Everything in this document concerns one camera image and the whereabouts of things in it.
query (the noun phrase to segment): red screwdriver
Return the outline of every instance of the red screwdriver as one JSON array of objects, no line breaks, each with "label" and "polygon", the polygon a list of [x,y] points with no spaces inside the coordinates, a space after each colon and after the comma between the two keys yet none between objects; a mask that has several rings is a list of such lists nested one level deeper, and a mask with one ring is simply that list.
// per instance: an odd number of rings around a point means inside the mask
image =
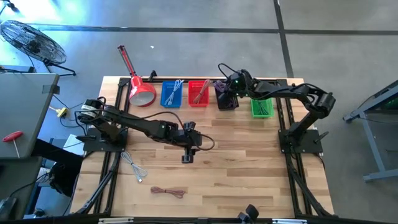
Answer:
[{"label": "red screwdriver", "polygon": [[15,143],[15,139],[19,138],[23,134],[24,133],[22,131],[16,131],[14,133],[7,135],[6,137],[4,137],[4,139],[2,139],[3,142],[14,141],[15,150],[17,151],[18,158],[20,158],[20,157],[19,157],[17,144]]}]

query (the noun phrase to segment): gray metal stand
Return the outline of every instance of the gray metal stand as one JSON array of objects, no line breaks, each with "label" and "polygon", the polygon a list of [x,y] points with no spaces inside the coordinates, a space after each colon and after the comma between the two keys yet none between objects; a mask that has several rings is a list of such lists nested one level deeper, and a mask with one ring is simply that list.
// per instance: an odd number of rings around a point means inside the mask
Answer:
[{"label": "gray metal stand", "polygon": [[383,110],[382,108],[392,100],[398,97],[398,81],[390,84],[385,87],[381,91],[377,92],[373,96],[371,96],[367,101],[365,101],[358,109],[352,111],[350,114],[347,114],[343,117],[343,120],[347,123],[350,123],[352,120],[356,118],[360,118],[363,123],[363,128],[366,133],[366,137],[369,141],[370,147],[372,149],[372,153],[374,159],[377,164],[377,168],[379,172],[371,173],[368,175],[364,175],[363,179],[365,182],[369,182],[371,180],[384,179],[388,177],[398,177],[398,169],[386,170],[386,167],[383,163],[382,157],[380,155],[379,149],[377,148],[375,135],[372,132],[372,129],[369,125],[369,121],[367,114],[368,113],[385,113],[391,114],[391,112],[396,112],[397,110]]}]

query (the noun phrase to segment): gray floor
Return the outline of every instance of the gray floor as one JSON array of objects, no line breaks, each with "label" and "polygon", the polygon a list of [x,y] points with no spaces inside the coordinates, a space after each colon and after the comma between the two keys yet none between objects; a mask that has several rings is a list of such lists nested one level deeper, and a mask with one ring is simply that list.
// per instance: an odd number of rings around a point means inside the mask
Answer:
[{"label": "gray floor", "polygon": [[[6,8],[0,19],[41,24],[117,27],[222,27],[276,29],[272,0],[14,0],[23,17]],[[280,0],[286,29],[398,30],[395,0]],[[220,75],[217,63],[246,68],[256,77],[286,77],[279,34],[203,34],[153,32],[46,31],[67,52],[64,66],[78,72],[62,77],[59,98],[68,106],[98,96],[102,76],[127,75],[116,49],[126,46],[140,75]],[[362,175],[377,171],[359,121],[341,117],[369,95],[396,80],[398,36],[288,35],[295,77],[333,91],[331,115],[316,123],[330,134],[323,140],[326,176],[335,213],[345,218],[398,223],[398,178],[365,184]],[[29,65],[29,59],[0,42],[0,63]],[[45,71],[35,61],[39,71]],[[60,106],[53,100],[52,105]],[[66,129],[49,111],[40,132],[44,140],[67,138],[79,129]],[[63,212],[68,200],[40,206],[52,215]]]}]

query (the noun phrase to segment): wooden tabletop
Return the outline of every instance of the wooden tabletop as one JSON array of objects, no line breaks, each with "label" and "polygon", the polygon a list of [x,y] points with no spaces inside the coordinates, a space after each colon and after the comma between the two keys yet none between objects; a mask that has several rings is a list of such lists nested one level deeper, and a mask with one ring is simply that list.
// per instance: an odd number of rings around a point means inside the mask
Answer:
[{"label": "wooden tabletop", "polygon": [[[106,97],[109,105],[113,105],[116,99],[119,79],[103,78],[99,95]],[[287,81],[289,85],[303,83],[301,78],[288,78]],[[126,149],[133,161],[148,171],[148,176],[139,184],[131,166],[121,161],[112,216],[236,218],[250,203],[259,210],[259,217],[294,216],[285,157],[279,151],[277,130],[280,127],[276,112],[273,118],[253,119],[249,98],[239,99],[239,108],[234,111],[219,111],[213,89],[206,108],[192,108],[187,103],[186,83],[181,108],[165,109],[160,106],[162,84],[154,83],[153,86],[158,94],[156,101],[146,108],[130,106],[129,113],[147,116],[173,111],[183,122],[196,122],[195,129],[211,136],[216,145],[210,151],[198,152],[193,164],[182,164],[182,148],[154,142],[139,131],[130,129]],[[125,88],[120,108],[124,107],[126,91]],[[292,100],[292,107],[296,121],[307,114],[297,100]],[[154,119],[177,122],[170,114]],[[287,116],[285,123],[289,127]],[[204,140],[203,147],[209,145]],[[103,157],[104,153],[96,152],[83,161],[71,212],[81,208],[97,188]],[[311,154],[303,154],[302,159],[309,189],[323,207],[333,213],[322,163]],[[152,186],[183,189],[187,193],[183,199],[170,194],[152,194]],[[106,204],[108,187],[104,191],[102,209]],[[298,197],[304,211],[301,191],[298,191]]]}]

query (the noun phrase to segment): green container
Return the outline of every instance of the green container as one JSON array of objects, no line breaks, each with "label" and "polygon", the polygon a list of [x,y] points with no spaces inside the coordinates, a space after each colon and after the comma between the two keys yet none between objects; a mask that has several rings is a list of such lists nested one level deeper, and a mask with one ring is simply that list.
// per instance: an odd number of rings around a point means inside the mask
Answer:
[{"label": "green container", "polygon": [[250,100],[250,102],[253,118],[271,118],[274,116],[274,107],[271,98],[266,100]]}]

